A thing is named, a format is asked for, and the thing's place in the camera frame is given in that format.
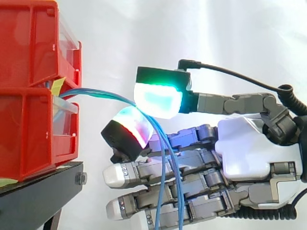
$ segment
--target yellow tape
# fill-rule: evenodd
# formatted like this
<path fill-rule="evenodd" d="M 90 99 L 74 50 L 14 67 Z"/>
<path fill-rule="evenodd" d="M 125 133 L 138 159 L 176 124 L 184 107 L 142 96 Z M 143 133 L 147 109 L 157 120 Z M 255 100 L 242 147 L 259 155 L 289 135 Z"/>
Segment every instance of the yellow tape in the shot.
<path fill-rule="evenodd" d="M 0 188 L 9 184 L 17 183 L 17 180 L 9 179 L 9 178 L 0 178 Z"/>
<path fill-rule="evenodd" d="M 51 93 L 52 95 L 59 96 L 59 93 L 61 91 L 61 88 L 64 84 L 65 78 L 60 78 L 58 80 L 55 80 L 51 86 Z"/>

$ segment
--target coiled black cable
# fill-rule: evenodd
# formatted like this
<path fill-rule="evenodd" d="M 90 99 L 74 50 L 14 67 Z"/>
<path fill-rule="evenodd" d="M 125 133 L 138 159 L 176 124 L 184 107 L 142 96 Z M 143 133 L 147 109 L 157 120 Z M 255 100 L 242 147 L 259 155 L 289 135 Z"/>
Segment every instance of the coiled black cable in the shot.
<path fill-rule="evenodd" d="M 294 95 L 291 85 L 281 85 L 278 89 L 282 89 L 282 91 L 278 91 L 277 94 L 279 100 L 285 107 L 297 116 L 307 115 L 307 106 Z"/>
<path fill-rule="evenodd" d="M 187 69 L 200 69 L 200 68 L 211 69 L 225 74 L 229 74 L 234 77 L 253 83 L 255 85 L 258 85 L 267 90 L 274 91 L 278 94 L 278 98 L 282 102 L 282 104 L 285 107 L 287 107 L 290 111 L 292 111 L 294 114 L 296 114 L 297 116 L 307 115 L 307 106 L 294 95 L 293 87 L 291 85 L 281 85 L 278 88 L 275 88 L 270 85 L 264 84 L 260 81 L 257 81 L 255 79 L 249 78 L 243 74 L 231 71 L 229 69 L 203 64 L 199 61 L 182 59 L 178 63 L 178 69 L 187 70 Z"/>
<path fill-rule="evenodd" d="M 285 205 L 279 209 L 253 209 L 242 206 L 236 213 L 222 217 L 238 219 L 265 219 L 265 220 L 290 220 L 296 219 L 297 213 L 295 206 L 298 201 L 307 193 L 307 188 L 300 192 L 293 200 L 292 204 Z"/>

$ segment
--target white backdrop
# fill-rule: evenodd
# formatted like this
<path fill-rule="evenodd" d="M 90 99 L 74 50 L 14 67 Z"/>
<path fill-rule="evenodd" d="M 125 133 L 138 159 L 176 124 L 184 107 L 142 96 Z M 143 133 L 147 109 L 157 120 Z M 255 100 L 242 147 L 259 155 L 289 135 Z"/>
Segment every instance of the white backdrop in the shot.
<path fill-rule="evenodd" d="M 290 83 L 307 103 L 307 4 L 303 0 L 59 0 L 61 13 L 83 44 L 83 87 L 133 98 L 137 66 L 175 69 L 181 58 L 229 68 L 274 86 Z M 232 95 L 264 92 L 230 76 L 192 72 L 193 90 Z M 83 191 L 69 202 L 59 230 L 130 229 L 106 217 L 109 200 L 133 190 L 111 190 L 102 171 L 112 150 L 101 130 L 125 105 L 87 96 L 80 104 L 80 157 L 88 173 Z M 167 132 L 216 124 L 217 115 L 160 120 Z M 296 221 L 217 218 L 185 230 L 306 229 L 307 197 Z"/>

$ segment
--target bolt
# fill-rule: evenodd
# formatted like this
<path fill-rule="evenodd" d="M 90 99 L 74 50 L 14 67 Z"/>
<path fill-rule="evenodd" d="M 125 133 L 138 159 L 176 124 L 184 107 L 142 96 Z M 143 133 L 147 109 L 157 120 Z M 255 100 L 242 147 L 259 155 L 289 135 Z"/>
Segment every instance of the bolt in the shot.
<path fill-rule="evenodd" d="M 78 185 L 85 185 L 87 182 L 87 173 L 86 172 L 79 172 L 75 178 L 76 184 Z"/>

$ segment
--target blue cable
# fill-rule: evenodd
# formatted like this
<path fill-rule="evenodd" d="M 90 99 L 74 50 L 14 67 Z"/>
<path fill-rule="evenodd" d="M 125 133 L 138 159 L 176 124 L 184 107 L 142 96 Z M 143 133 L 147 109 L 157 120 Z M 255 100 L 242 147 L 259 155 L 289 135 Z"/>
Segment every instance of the blue cable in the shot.
<path fill-rule="evenodd" d="M 179 178 L 176 179 L 177 180 L 177 183 L 176 183 L 176 186 L 177 186 L 177 196 L 178 196 L 178 212 L 179 212 L 179 229 L 181 230 L 183 228 L 183 219 L 184 219 L 184 207 L 185 207 L 185 201 L 184 201 L 184 194 L 182 192 L 182 183 L 181 183 L 181 178 L 180 178 L 180 170 L 179 170 L 179 164 L 178 164 L 178 160 L 177 160 L 177 157 L 176 155 L 174 154 L 173 152 L 173 149 L 171 148 L 171 145 L 168 141 L 168 138 L 165 134 L 165 132 L 163 131 L 162 127 L 160 126 L 160 124 L 154 120 L 155 122 L 155 125 L 160 129 L 160 131 L 164 134 L 164 141 L 165 139 L 167 139 L 166 142 L 166 145 L 167 145 L 167 148 L 171 151 L 170 151 L 170 155 L 171 155 L 171 158 L 172 158 L 172 161 L 173 161 L 173 165 L 177 165 L 177 167 L 175 168 L 177 174 L 179 175 Z"/>
<path fill-rule="evenodd" d="M 132 106 L 136 107 L 136 104 L 128 100 L 118 94 L 107 92 L 107 91 L 101 91 L 101 90 L 95 90 L 95 89 L 87 89 L 87 88 L 80 88 L 80 89 L 73 89 L 69 90 L 63 94 L 60 95 L 60 97 L 67 97 L 71 95 L 77 95 L 77 94 L 85 94 L 90 95 L 94 97 L 101 97 L 101 98 L 107 98 L 107 99 L 113 99 L 113 100 L 119 100 L 125 103 L 128 103 Z M 173 152 L 173 149 L 169 143 L 169 140 L 161 128 L 160 124 L 153 118 L 148 116 L 147 114 L 141 113 L 148 119 L 148 121 L 153 126 L 155 132 L 157 133 L 160 145 L 161 145 L 161 157 L 162 157 L 162 175 L 161 175 L 161 185 L 160 185 L 160 191 L 159 191 L 159 198 L 158 198 L 158 206 L 157 206 L 157 212 L 156 212 L 156 220 L 155 220 L 155 230 L 159 229 L 159 219 L 160 219 L 160 213 L 161 213 L 161 206 L 163 202 L 163 194 L 164 194 L 164 185 L 165 185 L 165 146 L 164 142 L 166 143 L 166 146 L 170 152 L 170 156 L 173 162 L 174 167 L 174 174 L 176 178 L 176 186 L 177 186 L 177 197 L 178 197 L 178 221 L 179 221 L 179 229 L 182 230 L 183 228 L 183 219 L 184 219 L 184 195 L 182 192 L 182 184 L 181 184 L 181 177 L 180 177 L 180 170 L 178 166 L 177 157 Z"/>

